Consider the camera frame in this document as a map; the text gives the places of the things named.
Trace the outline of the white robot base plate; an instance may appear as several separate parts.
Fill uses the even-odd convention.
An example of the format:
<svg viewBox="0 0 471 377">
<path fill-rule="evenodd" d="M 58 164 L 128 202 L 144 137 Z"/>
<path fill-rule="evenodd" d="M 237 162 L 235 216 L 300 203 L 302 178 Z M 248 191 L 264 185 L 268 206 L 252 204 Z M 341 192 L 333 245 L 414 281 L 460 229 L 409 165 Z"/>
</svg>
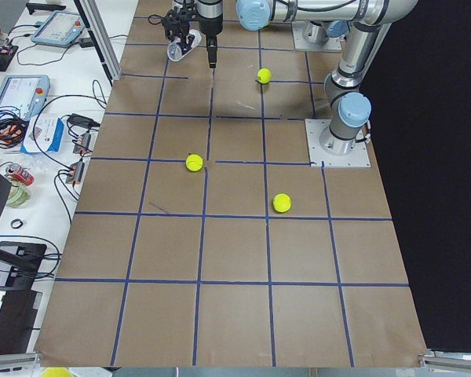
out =
<svg viewBox="0 0 471 377">
<path fill-rule="evenodd" d="M 329 119 L 305 120 L 310 165 L 326 168 L 371 167 L 363 128 L 352 141 L 339 141 L 329 134 L 329 125 Z"/>
</svg>

